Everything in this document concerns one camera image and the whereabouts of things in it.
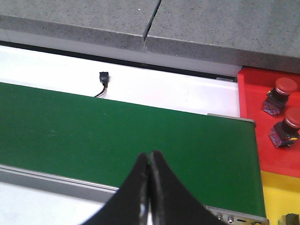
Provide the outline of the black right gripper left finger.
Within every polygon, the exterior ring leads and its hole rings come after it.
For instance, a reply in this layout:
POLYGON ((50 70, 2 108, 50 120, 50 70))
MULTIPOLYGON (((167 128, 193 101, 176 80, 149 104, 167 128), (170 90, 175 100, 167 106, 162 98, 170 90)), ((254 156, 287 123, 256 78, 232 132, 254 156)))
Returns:
POLYGON ((148 177, 148 157, 141 153, 118 191, 83 224, 146 225, 149 212, 148 177))

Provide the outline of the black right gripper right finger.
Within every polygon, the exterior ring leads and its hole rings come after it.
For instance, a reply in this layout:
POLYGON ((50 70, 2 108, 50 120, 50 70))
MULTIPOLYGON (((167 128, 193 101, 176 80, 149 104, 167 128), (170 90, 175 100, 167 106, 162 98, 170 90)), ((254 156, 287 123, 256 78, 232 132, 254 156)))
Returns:
POLYGON ((162 152, 150 155, 150 202, 155 225, 223 225, 185 188, 162 152))

